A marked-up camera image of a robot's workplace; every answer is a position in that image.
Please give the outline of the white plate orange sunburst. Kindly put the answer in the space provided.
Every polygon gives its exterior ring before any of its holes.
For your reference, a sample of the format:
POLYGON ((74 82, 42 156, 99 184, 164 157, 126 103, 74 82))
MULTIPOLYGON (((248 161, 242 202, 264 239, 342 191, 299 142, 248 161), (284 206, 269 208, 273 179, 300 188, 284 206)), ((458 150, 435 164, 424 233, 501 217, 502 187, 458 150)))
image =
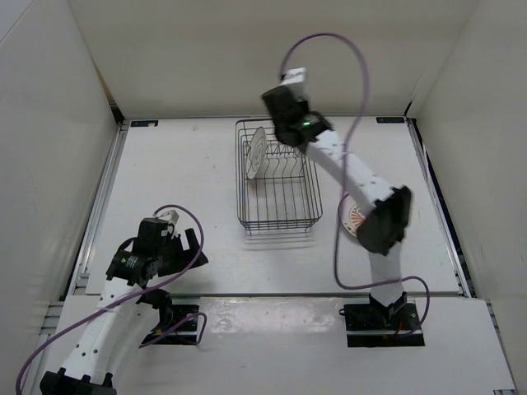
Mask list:
POLYGON ((354 198, 346 194, 339 202, 341 209, 340 222, 342 230, 352 239, 357 241, 357 229, 365 221, 365 216, 354 198))

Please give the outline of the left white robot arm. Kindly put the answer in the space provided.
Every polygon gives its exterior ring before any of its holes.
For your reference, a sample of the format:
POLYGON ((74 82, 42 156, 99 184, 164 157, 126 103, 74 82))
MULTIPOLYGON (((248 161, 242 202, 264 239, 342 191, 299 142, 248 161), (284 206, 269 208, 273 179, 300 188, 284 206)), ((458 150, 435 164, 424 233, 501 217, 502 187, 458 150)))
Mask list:
POLYGON ((43 394, 115 394, 114 381, 134 352, 169 336, 198 314, 177 314, 168 280, 208 263, 194 229, 181 235, 173 207, 140 222, 116 250, 96 311, 71 353, 40 380, 43 394))

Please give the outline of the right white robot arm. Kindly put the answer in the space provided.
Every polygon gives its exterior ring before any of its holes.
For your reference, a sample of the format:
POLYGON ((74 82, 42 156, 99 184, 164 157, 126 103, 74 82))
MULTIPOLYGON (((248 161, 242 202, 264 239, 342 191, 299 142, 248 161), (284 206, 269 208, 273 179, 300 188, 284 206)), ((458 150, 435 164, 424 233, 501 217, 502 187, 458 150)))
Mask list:
POLYGON ((288 86, 274 87, 261 99, 276 138, 326 170, 361 210, 364 221, 357 228, 356 238, 370 261, 370 319, 378 328, 392 327, 407 303, 400 260, 411 190, 396 188, 378 176, 346 148, 333 125, 321 113, 310 110, 306 101, 298 100, 288 86))

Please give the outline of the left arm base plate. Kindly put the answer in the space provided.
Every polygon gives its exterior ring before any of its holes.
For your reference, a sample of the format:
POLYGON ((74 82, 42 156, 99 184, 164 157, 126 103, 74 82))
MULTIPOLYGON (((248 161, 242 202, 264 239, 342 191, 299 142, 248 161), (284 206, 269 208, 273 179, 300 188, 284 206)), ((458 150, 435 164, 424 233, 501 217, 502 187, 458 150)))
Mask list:
MULTIPOLYGON (((187 316, 191 316, 199 312, 199 306, 197 304, 173 304, 171 307, 171 315, 168 316, 168 320, 163 328, 153 329, 142 341, 142 344, 146 344, 150 341, 156 340, 163 333, 167 332, 171 327, 175 326, 181 320, 187 316)), ((170 333, 167 337, 156 342, 156 345, 168 345, 168 346, 191 346, 194 345, 198 340, 198 316, 193 317, 182 323, 174 332, 170 333)))

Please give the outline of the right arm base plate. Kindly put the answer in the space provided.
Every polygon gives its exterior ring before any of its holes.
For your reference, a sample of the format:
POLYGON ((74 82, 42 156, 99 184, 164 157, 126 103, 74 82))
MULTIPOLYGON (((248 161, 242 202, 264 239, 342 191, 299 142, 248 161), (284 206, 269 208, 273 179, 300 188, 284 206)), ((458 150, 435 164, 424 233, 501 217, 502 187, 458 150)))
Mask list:
POLYGON ((417 307, 408 303, 389 322, 374 315, 369 304, 345 304, 344 317, 349 348, 390 348, 425 346, 417 307))

